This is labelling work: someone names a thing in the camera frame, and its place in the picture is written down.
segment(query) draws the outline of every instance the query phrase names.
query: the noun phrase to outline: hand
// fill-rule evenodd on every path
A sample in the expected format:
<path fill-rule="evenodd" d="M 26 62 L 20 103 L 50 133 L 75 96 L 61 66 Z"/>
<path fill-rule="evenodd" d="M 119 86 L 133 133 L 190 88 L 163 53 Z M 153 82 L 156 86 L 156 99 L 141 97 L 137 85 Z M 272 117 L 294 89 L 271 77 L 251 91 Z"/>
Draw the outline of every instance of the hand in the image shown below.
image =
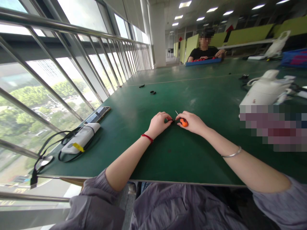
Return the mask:
<path fill-rule="evenodd" d="M 145 134 L 152 139 L 155 139 L 157 136 L 159 136 L 168 126 L 171 125 L 173 122 L 172 117 L 168 115 L 166 112 L 158 112 L 157 115 L 155 115 L 150 122 L 148 131 L 145 132 Z"/>
<path fill-rule="evenodd" d="M 226 52 L 226 50 L 219 50 L 216 54 L 215 57 L 221 56 L 222 54 L 224 54 Z"/>
<path fill-rule="evenodd" d="M 177 123 L 177 125 L 200 136 L 203 136 L 204 132 L 209 129 L 209 127 L 206 126 L 205 123 L 193 113 L 183 111 L 176 117 L 175 120 L 178 120 L 179 118 L 185 118 L 189 125 L 187 127 L 183 127 L 181 123 Z"/>

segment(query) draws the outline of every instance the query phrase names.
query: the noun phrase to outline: red string bracelet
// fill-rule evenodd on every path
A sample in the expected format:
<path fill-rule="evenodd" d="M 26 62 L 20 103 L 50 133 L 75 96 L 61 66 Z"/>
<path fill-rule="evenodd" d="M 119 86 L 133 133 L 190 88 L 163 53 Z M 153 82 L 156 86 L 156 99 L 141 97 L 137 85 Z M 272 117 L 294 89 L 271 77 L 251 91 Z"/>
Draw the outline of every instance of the red string bracelet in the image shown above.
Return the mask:
<path fill-rule="evenodd" d="M 147 136 L 146 134 L 142 134 L 141 136 L 144 136 L 144 137 L 147 137 L 150 141 L 151 141 L 151 143 L 150 144 L 152 144 L 153 143 L 153 139 L 151 138 L 151 137 L 149 137 L 149 136 Z"/>

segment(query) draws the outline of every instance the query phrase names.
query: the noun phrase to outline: green table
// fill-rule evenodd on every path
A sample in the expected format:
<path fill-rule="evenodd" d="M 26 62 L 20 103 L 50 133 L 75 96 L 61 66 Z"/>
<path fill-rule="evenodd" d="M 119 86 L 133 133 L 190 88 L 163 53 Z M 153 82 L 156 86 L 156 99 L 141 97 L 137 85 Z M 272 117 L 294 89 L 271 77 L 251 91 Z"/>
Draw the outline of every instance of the green table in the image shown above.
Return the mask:
<path fill-rule="evenodd" d="M 243 74 L 255 78 L 269 69 L 279 69 L 279 78 L 294 75 L 297 84 L 307 85 L 306 70 L 279 67 L 279 63 L 233 58 L 220 64 L 137 72 L 103 103 L 111 111 L 95 135 L 93 142 L 97 143 L 71 163 L 55 159 L 41 175 L 94 177 L 147 130 L 157 112 L 165 111 L 175 118 L 175 110 L 186 110 L 260 160 L 307 183 L 306 153 L 274 152 L 271 145 L 262 144 L 261 137 L 252 136 L 250 129 L 240 128 L 239 104 L 246 92 L 240 89 L 238 78 Z M 295 98 L 289 103 L 304 105 L 306 100 Z M 171 125 L 149 146 L 131 180 L 243 185 L 207 141 L 177 125 Z"/>

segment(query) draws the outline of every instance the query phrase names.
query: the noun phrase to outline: smartphone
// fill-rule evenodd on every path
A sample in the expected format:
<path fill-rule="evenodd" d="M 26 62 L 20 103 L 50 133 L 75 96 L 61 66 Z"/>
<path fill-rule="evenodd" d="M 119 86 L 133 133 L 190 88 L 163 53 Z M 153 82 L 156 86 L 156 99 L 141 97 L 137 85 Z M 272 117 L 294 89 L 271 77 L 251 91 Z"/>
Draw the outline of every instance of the smartphone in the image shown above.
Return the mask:
<path fill-rule="evenodd" d="M 111 110 L 111 107 L 101 107 L 99 108 L 93 115 L 91 115 L 89 118 L 87 118 L 84 121 L 84 124 L 87 123 L 98 123 L 103 119 L 103 117 Z"/>

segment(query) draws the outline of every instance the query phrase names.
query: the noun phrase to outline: white thermos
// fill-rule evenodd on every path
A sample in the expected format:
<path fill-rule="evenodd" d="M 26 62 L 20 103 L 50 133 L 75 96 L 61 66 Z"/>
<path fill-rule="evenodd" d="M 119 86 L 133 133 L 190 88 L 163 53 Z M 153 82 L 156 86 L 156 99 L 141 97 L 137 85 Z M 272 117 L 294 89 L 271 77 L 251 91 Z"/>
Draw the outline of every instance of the white thermos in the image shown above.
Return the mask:
<path fill-rule="evenodd" d="M 240 105 L 273 105 L 277 100 L 282 103 L 291 91 L 289 86 L 294 82 L 294 76 L 284 76 L 277 79 L 279 70 L 268 70 L 260 78 L 254 78 L 247 83 L 252 86 Z"/>

